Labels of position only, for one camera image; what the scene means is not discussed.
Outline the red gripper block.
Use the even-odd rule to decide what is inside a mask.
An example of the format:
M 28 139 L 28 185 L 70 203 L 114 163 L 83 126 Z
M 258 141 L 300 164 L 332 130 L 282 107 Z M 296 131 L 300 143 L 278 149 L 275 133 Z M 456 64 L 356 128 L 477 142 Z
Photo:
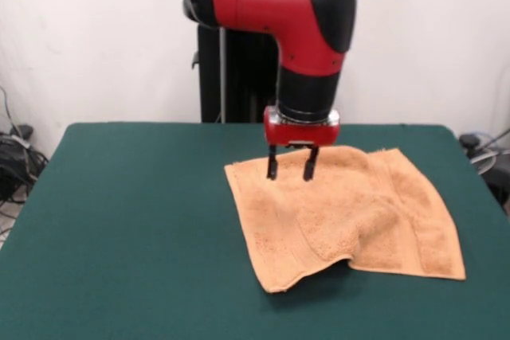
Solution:
M 319 147 L 334 144 L 340 130 L 337 110 L 331 110 L 327 119 L 322 123 L 297 123 L 280 115 L 276 107 L 268 106 L 265 108 L 263 121 L 265 139 L 269 144 L 266 177 L 270 180 L 277 178 L 277 146 L 301 145 L 312 146 L 305 163 L 303 175 L 305 181 L 311 181 L 320 151 Z

